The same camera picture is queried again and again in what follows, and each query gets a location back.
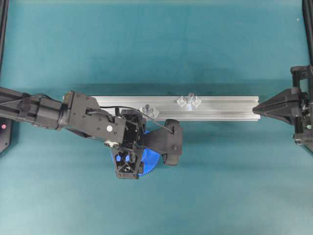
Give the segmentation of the opposite gripper body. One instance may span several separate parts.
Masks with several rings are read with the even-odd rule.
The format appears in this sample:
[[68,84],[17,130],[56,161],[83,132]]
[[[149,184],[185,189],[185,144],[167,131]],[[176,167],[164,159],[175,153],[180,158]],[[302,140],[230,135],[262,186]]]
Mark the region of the opposite gripper body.
[[[293,139],[297,145],[313,146],[313,67],[296,66],[291,68],[292,85],[298,89],[301,116],[294,118]],[[308,81],[308,91],[302,91],[300,81]]]

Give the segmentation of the opposite gripper finger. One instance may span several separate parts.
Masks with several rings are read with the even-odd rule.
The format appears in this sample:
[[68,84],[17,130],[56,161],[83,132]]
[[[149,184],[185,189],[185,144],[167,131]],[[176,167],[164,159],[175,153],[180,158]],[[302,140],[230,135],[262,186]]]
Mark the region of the opposite gripper finger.
[[290,88],[260,103],[252,109],[254,114],[277,119],[295,125],[295,119],[302,117],[301,90]]

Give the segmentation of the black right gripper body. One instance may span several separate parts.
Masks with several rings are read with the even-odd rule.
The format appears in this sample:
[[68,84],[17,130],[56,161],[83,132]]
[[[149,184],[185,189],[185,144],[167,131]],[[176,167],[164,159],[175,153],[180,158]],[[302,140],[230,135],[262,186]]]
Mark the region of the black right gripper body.
[[119,179],[137,180],[144,171],[144,148],[140,146],[146,122],[135,110],[122,109],[120,117],[125,123],[123,142],[114,149],[114,170]]

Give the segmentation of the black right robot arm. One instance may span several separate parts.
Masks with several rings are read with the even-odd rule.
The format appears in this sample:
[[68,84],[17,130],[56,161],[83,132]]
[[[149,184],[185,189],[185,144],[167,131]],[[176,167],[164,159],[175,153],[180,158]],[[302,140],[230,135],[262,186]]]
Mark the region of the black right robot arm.
[[1,88],[0,116],[49,130],[67,129],[101,141],[112,151],[120,179],[138,179],[147,168],[147,150],[166,165],[182,154],[180,121],[258,120],[268,117],[294,127],[296,144],[313,149],[313,92],[300,82],[313,82],[312,66],[291,68],[293,86],[259,103],[255,96],[88,96],[70,91],[62,101],[45,94]]

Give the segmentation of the steel shaft near arm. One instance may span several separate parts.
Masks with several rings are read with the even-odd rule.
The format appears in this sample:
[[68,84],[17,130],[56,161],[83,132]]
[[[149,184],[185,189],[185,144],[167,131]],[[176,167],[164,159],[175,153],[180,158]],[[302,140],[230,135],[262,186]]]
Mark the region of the steel shaft near arm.
[[145,115],[151,118],[156,118],[159,115],[159,110],[150,106],[149,104],[142,106],[139,110],[140,112],[144,113]]

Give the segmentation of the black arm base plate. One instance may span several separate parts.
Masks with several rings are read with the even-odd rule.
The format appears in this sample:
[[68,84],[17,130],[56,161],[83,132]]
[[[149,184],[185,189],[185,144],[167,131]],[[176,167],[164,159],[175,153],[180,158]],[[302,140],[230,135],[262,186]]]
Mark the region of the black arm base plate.
[[11,140],[12,120],[0,118],[0,153],[2,154],[9,146]]

